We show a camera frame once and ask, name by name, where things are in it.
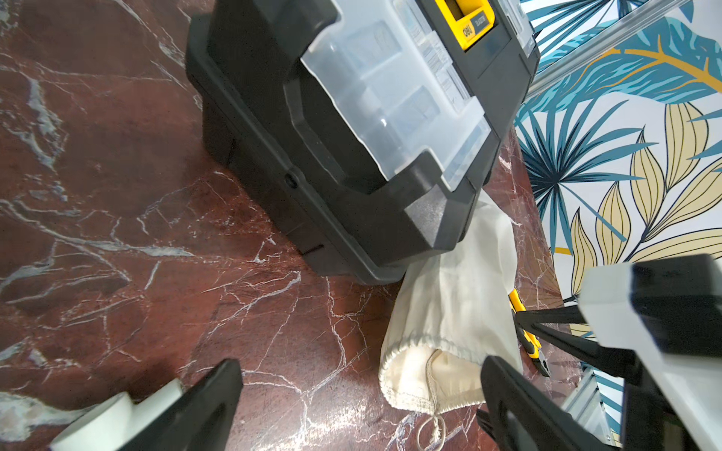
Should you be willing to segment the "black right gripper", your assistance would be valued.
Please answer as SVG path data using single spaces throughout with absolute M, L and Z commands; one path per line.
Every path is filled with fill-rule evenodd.
M 648 370 L 633 351 L 606 348 L 545 324 L 586 324 L 578 306 L 526 310 L 515 321 L 556 348 L 624 379 L 623 450 L 719 450 L 721 362 L 662 361 Z

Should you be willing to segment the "cream cloth drawstring bag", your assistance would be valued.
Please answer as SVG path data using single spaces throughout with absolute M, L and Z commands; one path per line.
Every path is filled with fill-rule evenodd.
M 523 368 L 511 313 L 517 252 L 513 221 L 481 193 L 464 240 L 412 263 L 400 287 L 378 373 L 395 409 L 423 413 L 429 445 L 443 448 L 444 413 L 485 401 L 481 367 L 497 356 Z

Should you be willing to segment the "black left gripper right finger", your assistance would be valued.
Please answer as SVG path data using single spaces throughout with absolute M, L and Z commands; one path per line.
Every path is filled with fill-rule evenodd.
M 610 450 L 498 356 L 481 367 L 481 428 L 501 450 Z

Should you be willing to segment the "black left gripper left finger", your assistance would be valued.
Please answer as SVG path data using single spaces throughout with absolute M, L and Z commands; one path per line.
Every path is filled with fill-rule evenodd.
M 243 387 L 239 361 L 221 361 L 122 448 L 225 450 Z

